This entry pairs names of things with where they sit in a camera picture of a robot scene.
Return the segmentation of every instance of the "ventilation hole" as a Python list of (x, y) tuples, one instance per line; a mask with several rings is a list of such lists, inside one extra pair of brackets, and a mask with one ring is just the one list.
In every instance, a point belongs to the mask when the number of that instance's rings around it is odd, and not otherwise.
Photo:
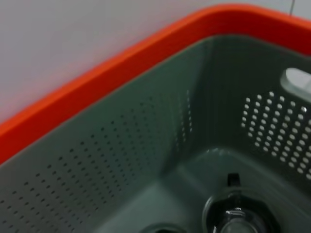
[(309, 159), (307, 159), (306, 157), (304, 157), (304, 158), (302, 159), (302, 161), (303, 161), (304, 163), (306, 163), (306, 164), (309, 163)]
[(306, 135), (305, 133), (303, 133), (302, 135), (301, 135), (301, 137), (303, 138), (303, 139), (308, 139), (308, 135)]

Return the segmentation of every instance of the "black object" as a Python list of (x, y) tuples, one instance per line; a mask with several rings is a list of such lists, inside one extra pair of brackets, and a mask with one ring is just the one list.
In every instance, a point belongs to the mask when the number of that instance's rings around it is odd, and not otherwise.
[(227, 181), (229, 190), (221, 198), (212, 197), (207, 202), (206, 233), (281, 233), (268, 205), (241, 188), (238, 173), (228, 174)]

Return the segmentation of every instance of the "black plastic part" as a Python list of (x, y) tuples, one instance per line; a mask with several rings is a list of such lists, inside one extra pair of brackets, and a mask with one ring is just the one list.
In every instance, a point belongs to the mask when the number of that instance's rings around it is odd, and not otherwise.
[(229, 173), (228, 174), (228, 187), (240, 187), (241, 186), (241, 182), (240, 182), (240, 176), (238, 173)]

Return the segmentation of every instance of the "basket bottom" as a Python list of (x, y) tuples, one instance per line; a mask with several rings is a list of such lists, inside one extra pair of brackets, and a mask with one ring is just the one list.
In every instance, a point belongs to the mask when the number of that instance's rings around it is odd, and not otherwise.
[(310, 199), (248, 156), (222, 148), (198, 154), (150, 184), (95, 232), (139, 233), (152, 224), (172, 223), (188, 233), (201, 233), (207, 199), (226, 187), (227, 174), (232, 172), (240, 174), (243, 186), (273, 204), (282, 232), (310, 232)]

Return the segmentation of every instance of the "plastic basket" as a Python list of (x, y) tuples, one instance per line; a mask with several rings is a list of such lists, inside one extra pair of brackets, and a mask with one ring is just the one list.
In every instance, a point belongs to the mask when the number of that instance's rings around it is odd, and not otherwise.
[(221, 5), (147, 38), (0, 127), (0, 232), (201, 232), (228, 172), (310, 231), (311, 24)]

